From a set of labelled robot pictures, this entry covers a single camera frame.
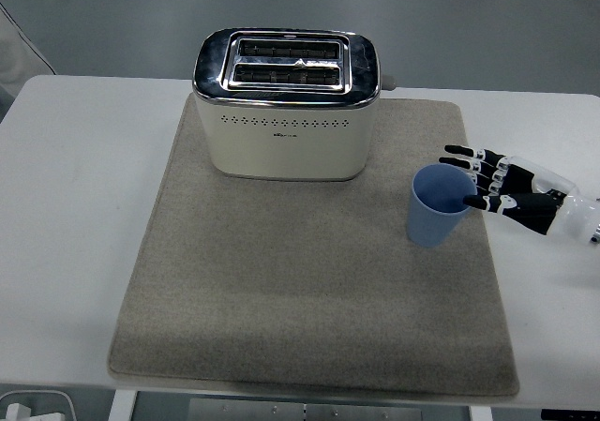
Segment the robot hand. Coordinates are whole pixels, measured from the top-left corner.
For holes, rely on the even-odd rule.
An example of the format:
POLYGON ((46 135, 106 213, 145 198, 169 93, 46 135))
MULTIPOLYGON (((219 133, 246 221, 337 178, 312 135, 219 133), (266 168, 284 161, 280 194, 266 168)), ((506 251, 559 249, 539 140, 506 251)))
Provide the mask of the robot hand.
POLYGON ((512 219, 542 235, 599 245, 599 202, 580 194, 573 182, 524 158, 488 149, 448 144, 441 163, 460 168, 476 193, 463 198, 471 208, 512 219))

